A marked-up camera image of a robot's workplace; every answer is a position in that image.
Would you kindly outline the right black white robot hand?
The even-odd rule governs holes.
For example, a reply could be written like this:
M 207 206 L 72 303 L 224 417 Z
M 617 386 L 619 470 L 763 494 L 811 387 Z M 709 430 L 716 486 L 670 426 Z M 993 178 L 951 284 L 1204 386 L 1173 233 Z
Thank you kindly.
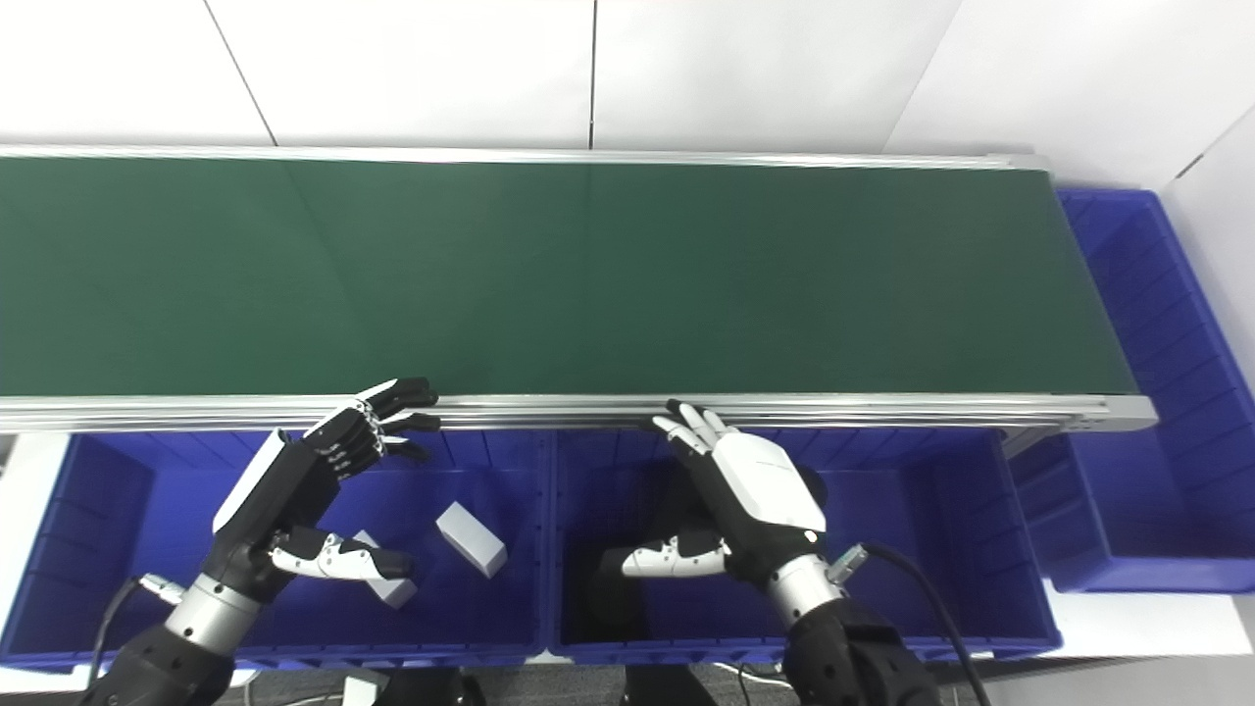
M 665 436 L 709 519 L 636 548 L 605 551 L 602 571 L 631 581 L 727 574 L 763 591 L 835 594 L 822 557 L 828 519 L 783 446 L 680 399 L 648 425 Z

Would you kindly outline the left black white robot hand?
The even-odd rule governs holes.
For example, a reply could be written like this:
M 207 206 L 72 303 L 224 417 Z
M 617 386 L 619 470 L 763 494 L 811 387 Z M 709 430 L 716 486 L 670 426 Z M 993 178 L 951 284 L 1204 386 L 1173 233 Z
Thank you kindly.
M 297 436 L 274 429 L 215 519 L 201 581 L 215 597 L 274 603 L 296 576 L 315 581 L 410 581 L 414 558 L 318 528 L 343 482 L 387 456 L 425 461 L 404 430 L 437 430 L 438 393 L 425 377 L 355 394 Z

